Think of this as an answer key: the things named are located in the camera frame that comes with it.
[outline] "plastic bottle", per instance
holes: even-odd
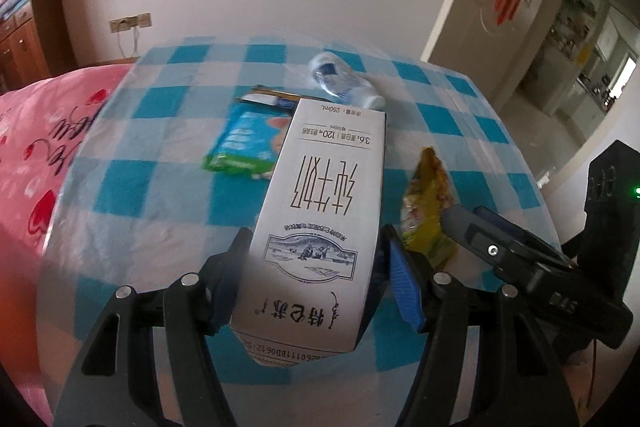
[[[385,99],[378,94],[375,87],[354,73],[337,55],[330,52],[316,55],[309,62],[309,69],[322,89],[346,105],[374,110],[380,110],[385,106]]]

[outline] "wooden drawer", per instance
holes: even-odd
[[[0,25],[0,41],[7,38],[15,30],[15,28],[15,19],[14,16],[11,15],[11,17],[9,17],[2,23],[2,25]]]
[[[9,90],[23,87],[20,73],[11,52],[10,39],[0,42],[0,75],[4,77],[4,83]]]
[[[28,2],[22,8],[20,8],[15,14],[15,25],[20,26],[33,17],[33,8],[31,3]]]
[[[13,32],[9,43],[23,86],[50,76],[33,21],[27,21]]]

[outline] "black cable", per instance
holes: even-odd
[[[589,385],[589,394],[587,395],[587,409],[591,406],[591,397],[593,397],[593,386],[596,382],[596,354],[598,352],[598,341],[593,339],[593,361],[591,362],[591,383]]]

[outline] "wooden cabinet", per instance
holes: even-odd
[[[20,89],[22,79],[15,66],[14,56],[8,39],[0,44],[0,74],[4,76],[4,83],[9,90]]]
[[[77,68],[62,0],[25,0],[0,25],[0,74],[8,89]]]
[[[9,36],[9,46],[24,85],[50,76],[33,20],[24,23]]]

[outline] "wall outlet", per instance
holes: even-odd
[[[141,13],[134,17],[123,17],[122,19],[109,21],[111,33],[125,32],[134,26],[139,26],[140,28],[148,28],[151,26],[151,13]]]
[[[124,17],[122,19],[109,21],[111,33],[125,32],[132,29],[133,26],[138,25],[138,21],[136,19],[136,17]]]
[[[138,26],[149,28],[151,26],[151,13],[141,13],[138,15]]]

